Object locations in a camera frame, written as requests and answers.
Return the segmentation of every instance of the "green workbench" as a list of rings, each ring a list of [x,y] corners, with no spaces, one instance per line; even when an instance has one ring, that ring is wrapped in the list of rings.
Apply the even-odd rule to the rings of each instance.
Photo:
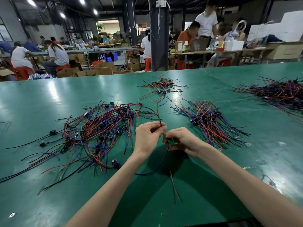
[[[177,70],[169,72],[132,73],[107,76],[59,78],[50,80],[15,81],[0,83],[1,160],[0,177],[17,173],[34,158],[20,161],[25,156],[46,151],[37,142],[22,145],[47,135],[50,130],[63,129],[63,122],[55,121],[70,115],[79,116],[86,106],[95,106],[101,99],[106,102],[136,103],[148,93],[143,85],[155,80],[152,76],[178,79],[180,85],[191,84],[188,90],[170,93],[180,105],[181,98],[188,100],[210,99],[220,107],[226,119],[237,127],[246,126],[247,148],[231,146],[222,152],[238,165],[303,206],[303,139],[302,123],[281,111],[261,103],[248,94],[234,93],[230,86],[238,83],[262,84],[259,76],[279,80],[303,76],[303,63],[250,65],[211,69]],[[142,103],[156,109],[154,98]],[[189,120],[175,115],[169,103],[159,107],[160,117],[168,129],[187,127],[200,134]],[[109,161],[123,164],[130,156],[130,146],[123,156],[125,140],[121,138],[109,152]],[[147,173],[157,168],[166,153],[161,140],[156,150],[139,169]],[[62,226],[86,201],[115,173],[92,175],[92,169],[74,174],[46,191],[61,168],[44,170],[69,162],[70,152],[49,159],[38,167],[0,184],[0,226]],[[69,172],[81,163],[73,164]],[[180,200],[174,194],[169,170]],[[180,152],[170,152],[161,170],[151,176],[135,176],[125,192],[110,226],[191,226],[198,224],[237,221],[252,214],[230,189],[203,162],[188,159]]]

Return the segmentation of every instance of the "left hand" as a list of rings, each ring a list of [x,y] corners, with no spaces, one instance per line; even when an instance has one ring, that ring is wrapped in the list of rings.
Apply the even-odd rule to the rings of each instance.
[[[136,143],[132,155],[146,160],[156,148],[158,139],[166,131],[167,126],[161,122],[147,122],[136,128]]]

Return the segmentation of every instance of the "ceiling light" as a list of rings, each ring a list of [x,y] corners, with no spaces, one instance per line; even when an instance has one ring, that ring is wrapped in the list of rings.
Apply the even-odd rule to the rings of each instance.
[[[59,14],[62,18],[66,19],[66,16],[64,15],[64,13],[59,13]]]
[[[79,0],[82,5],[85,5],[85,0]]]
[[[28,2],[30,5],[36,7],[36,3],[35,3],[33,0],[27,0],[27,2]]]

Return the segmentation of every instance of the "water bottle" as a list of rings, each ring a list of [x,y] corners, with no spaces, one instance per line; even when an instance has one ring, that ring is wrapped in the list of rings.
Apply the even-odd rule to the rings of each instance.
[[[216,39],[212,38],[209,44],[209,50],[213,51],[214,50],[214,43],[215,43]]]

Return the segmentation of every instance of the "blue shirt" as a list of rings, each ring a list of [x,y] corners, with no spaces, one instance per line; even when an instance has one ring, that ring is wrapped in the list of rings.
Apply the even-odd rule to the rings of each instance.
[[[0,48],[4,52],[11,53],[13,48],[8,41],[0,41]]]
[[[34,43],[30,42],[30,41],[27,41],[27,42],[24,44],[24,47],[25,47],[28,51],[30,51],[30,52],[32,52],[32,53],[38,52],[37,46],[36,46]]]

